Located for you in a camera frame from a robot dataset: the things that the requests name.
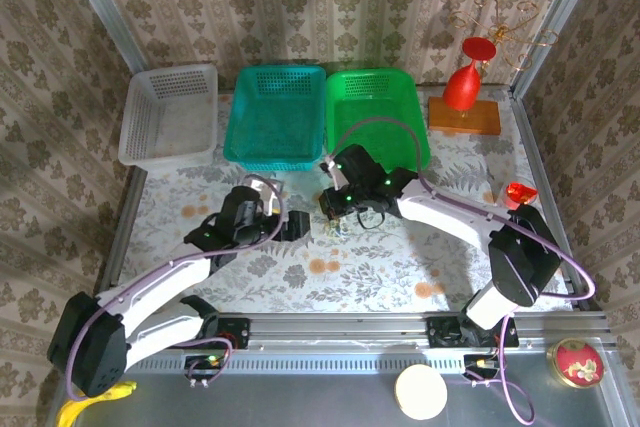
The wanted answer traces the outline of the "small black connector box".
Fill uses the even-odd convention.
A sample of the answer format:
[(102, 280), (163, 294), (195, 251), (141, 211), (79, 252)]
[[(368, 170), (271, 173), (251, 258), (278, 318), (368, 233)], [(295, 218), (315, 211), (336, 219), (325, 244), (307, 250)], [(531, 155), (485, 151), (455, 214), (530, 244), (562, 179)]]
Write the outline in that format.
[(227, 367), (230, 358), (229, 354), (188, 356), (184, 364), (185, 377), (194, 382), (212, 382)]
[(499, 360), (496, 354), (466, 354), (463, 364), (463, 376), (468, 380), (492, 380), (498, 375)]

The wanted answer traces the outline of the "round red gold tin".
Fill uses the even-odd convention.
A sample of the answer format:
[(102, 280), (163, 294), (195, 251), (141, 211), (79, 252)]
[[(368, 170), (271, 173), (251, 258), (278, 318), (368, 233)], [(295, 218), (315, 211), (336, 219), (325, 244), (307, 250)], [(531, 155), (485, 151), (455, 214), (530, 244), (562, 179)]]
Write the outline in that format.
[(546, 358), (556, 379), (575, 389), (597, 386), (606, 372), (599, 352), (583, 339), (566, 338), (556, 342), (547, 351)]

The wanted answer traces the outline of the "clear cup with red contents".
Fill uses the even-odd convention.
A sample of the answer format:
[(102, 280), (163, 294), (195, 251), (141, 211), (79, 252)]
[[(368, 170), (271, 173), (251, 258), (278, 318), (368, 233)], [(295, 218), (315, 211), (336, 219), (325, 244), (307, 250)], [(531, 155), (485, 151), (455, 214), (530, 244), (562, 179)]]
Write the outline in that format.
[(502, 203), (510, 210), (532, 204), (537, 196), (538, 191), (534, 187), (519, 181), (507, 182), (501, 190)]

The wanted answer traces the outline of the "teal plastic basket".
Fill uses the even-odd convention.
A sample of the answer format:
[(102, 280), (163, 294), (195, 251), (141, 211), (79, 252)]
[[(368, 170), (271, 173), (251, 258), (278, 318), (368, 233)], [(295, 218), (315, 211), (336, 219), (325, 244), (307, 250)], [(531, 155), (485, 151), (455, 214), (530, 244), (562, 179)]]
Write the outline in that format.
[(223, 154), (248, 171), (308, 171), (324, 142), (326, 72), (261, 65), (236, 81)]

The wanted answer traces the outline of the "grey metal shelf plate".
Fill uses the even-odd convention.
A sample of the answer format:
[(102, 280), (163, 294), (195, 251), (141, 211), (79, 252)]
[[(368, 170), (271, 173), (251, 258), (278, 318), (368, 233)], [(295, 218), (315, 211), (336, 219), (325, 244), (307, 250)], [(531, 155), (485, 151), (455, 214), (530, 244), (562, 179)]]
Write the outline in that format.
[[(592, 388), (569, 387), (551, 373), (540, 349), (511, 352), (513, 388), (499, 375), (463, 376), (462, 352), (270, 354), (242, 351), (212, 382), (189, 381), (193, 352), (169, 351), (134, 366), (132, 395), (96, 403), (73, 427), (522, 427), (513, 410), (533, 414), (533, 427), (640, 427), (614, 364)], [(448, 388), (444, 410), (416, 421), (399, 408), (394, 384), (407, 367), (436, 369)]]

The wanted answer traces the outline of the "cream round lid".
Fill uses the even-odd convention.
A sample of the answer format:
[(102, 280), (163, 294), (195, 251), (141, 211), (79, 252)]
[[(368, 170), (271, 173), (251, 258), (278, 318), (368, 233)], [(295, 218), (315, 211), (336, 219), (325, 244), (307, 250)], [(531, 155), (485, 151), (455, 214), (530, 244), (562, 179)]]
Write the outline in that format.
[(443, 376), (433, 367), (416, 364), (405, 368), (394, 384), (400, 410), (416, 421), (431, 420), (445, 408), (448, 388)]

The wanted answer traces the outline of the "green plastic basket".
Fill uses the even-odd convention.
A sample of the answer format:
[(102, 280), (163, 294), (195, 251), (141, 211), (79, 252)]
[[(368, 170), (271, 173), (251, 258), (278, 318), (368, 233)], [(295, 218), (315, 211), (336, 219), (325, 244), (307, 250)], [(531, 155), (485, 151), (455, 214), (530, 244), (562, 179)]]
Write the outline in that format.
[[(407, 133), (396, 124), (374, 122), (358, 128), (340, 143), (356, 123), (373, 117), (388, 117), (406, 124)], [(431, 152), (423, 110), (412, 77), (393, 68), (348, 70), (335, 73), (326, 83), (327, 150), (351, 144), (363, 146), (371, 157), (390, 172), (396, 167), (411, 171), (427, 168)]]

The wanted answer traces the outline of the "yellow banana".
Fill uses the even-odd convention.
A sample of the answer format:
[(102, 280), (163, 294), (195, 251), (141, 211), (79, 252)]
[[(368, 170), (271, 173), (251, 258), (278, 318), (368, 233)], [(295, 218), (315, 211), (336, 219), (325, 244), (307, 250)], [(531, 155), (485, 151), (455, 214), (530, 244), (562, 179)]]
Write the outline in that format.
[(90, 397), (81, 401), (67, 401), (58, 411), (56, 417), (56, 427), (73, 427), (79, 415), (88, 407), (100, 403), (111, 402), (124, 399), (133, 394), (137, 389), (135, 381), (119, 382), (105, 393), (96, 397)]

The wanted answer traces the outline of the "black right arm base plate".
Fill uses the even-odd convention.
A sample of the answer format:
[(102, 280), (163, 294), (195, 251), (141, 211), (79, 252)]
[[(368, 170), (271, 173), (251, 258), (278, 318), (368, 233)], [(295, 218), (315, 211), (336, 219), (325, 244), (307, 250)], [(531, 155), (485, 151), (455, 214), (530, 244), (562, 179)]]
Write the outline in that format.
[(493, 348), (499, 344), (502, 322), (483, 329), (460, 316), (432, 316), (426, 319), (426, 334), (431, 348)]

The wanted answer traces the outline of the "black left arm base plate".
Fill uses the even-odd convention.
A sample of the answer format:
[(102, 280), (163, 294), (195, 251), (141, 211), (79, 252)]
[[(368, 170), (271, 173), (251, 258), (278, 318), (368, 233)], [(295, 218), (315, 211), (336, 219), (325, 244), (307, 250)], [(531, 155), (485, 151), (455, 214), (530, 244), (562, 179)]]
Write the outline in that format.
[(251, 334), (251, 320), (246, 317), (222, 317), (203, 325), (201, 338), (224, 337), (234, 349), (246, 350)]

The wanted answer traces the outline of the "white plastic basket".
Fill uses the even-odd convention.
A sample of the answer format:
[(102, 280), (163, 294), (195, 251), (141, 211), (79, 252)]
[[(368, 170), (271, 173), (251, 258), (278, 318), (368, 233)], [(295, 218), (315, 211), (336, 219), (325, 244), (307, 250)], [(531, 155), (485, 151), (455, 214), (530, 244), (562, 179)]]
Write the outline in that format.
[(146, 171), (208, 165), (217, 146), (217, 121), (214, 65), (137, 73), (129, 83), (118, 160)]

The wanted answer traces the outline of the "red goblet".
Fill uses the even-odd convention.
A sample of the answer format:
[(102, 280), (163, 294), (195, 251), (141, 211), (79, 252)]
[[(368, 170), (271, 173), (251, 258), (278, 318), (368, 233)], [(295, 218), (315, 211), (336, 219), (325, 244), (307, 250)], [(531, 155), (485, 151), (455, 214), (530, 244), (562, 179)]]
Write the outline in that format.
[(469, 63), (458, 69), (449, 79), (443, 93), (445, 104), (453, 110), (470, 110), (480, 91), (481, 76), (477, 65), (492, 60), (497, 52), (496, 46), (483, 37), (469, 37), (463, 41), (462, 51)]

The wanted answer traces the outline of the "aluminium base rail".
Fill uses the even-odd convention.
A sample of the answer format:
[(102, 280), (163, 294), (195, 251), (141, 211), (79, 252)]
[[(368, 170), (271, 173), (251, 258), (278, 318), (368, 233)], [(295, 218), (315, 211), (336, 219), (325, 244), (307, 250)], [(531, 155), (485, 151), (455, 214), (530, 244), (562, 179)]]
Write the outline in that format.
[[(245, 313), (250, 320), (250, 344), (280, 340), (414, 342), (429, 340), (434, 320), (458, 320), (453, 312), (424, 313)], [(616, 344), (605, 315), (601, 312), (524, 312), (515, 317), (520, 344), (553, 343), (564, 338), (596, 339), (606, 346)]]

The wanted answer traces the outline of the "aluminium frame post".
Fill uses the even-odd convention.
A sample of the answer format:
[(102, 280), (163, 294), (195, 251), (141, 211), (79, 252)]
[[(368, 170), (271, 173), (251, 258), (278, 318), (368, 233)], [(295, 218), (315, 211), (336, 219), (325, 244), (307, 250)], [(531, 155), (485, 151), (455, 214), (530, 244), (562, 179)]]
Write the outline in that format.
[(148, 68), (141, 49), (138, 47), (124, 16), (115, 0), (88, 0), (103, 23), (107, 33), (121, 54), (123, 60), (134, 74)]
[[(552, 30), (560, 34), (579, 0), (553, 0), (547, 10), (539, 34), (543, 29)], [(530, 51), (532, 65), (525, 71), (518, 73), (511, 84), (511, 91), (515, 98), (522, 98), (531, 86), (536, 75), (540, 72), (546, 57), (551, 52), (550, 47), (535, 46)]]

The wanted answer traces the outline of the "floral table cover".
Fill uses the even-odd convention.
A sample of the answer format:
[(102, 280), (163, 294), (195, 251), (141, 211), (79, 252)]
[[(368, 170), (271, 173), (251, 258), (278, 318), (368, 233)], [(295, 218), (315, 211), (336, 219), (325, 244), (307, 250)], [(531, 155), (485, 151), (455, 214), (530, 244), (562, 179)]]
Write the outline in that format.
[[(443, 190), (500, 205), (507, 182), (532, 174), (508, 92), (495, 87), (484, 97), (499, 105), (501, 134), (430, 132), (426, 176)], [(184, 256), (185, 235), (220, 209), (244, 174), (221, 150), (206, 166), (149, 173), (118, 283)], [(309, 213), (311, 230), (246, 252), (196, 285), (194, 293), (220, 311), (455, 311), (489, 281), (483, 252), (434, 227), (372, 212), (329, 222), (318, 205), (329, 178), (319, 169), (278, 179), (288, 208)]]

